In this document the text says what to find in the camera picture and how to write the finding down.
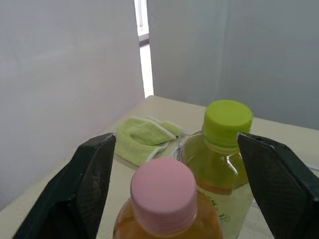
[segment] green tea bottle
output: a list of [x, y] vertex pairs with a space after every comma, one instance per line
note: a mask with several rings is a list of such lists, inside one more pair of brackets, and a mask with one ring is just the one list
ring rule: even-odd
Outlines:
[[206, 110], [202, 130], [184, 144], [181, 160], [195, 175], [198, 191], [216, 207], [224, 239], [236, 239], [253, 195], [237, 144], [238, 132], [249, 132], [251, 110], [236, 101], [221, 100]]

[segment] bottle cap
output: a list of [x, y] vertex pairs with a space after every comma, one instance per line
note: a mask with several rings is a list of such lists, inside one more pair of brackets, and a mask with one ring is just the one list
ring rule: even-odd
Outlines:
[[237, 134], [248, 133], [253, 113], [244, 104], [220, 100], [211, 103], [206, 110], [203, 132], [207, 140], [222, 147], [238, 147]]
[[158, 158], [142, 165], [131, 182], [135, 217], [154, 234], [172, 234], [190, 226], [196, 216], [196, 180], [174, 158]]

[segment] bottle label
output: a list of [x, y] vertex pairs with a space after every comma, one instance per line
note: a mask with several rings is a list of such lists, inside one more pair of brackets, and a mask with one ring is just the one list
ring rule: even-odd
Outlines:
[[213, 193], [200, 187], [197, 189], [206, 195], [216, 208], [223, 230], [223, 238], [236, 239], [253, 201], [249, 184], [237, 188], [229, 195]]

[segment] orange liquid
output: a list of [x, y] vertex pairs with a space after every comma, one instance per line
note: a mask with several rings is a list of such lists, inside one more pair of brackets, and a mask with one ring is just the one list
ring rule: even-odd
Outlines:
[[169, 235], [147, 232], [135, 219], [132, 201], [122, 207], [115, 222], [113, 239], [222, 239], [216, 210], [206, 196], [197, 194], [197, 215], [192, 225]]

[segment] plastic bottle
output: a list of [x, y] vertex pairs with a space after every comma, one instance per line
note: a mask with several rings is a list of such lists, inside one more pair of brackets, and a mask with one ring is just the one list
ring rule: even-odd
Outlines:
[[215, 208], [197, 193], [192, 172], [172, 158], [159, 158], [133, 176], [113, 239], [168, 238], [222, 239], [222, 234]]
[[253, 196], [237, 144], [249, 132], [253, 115], [242, 103], [216, 101], [206, 110], [202, 131], [184, 144], [181, 160], [195, 175], [198, 190], [217, 209], [224, 239], [236, 239]]

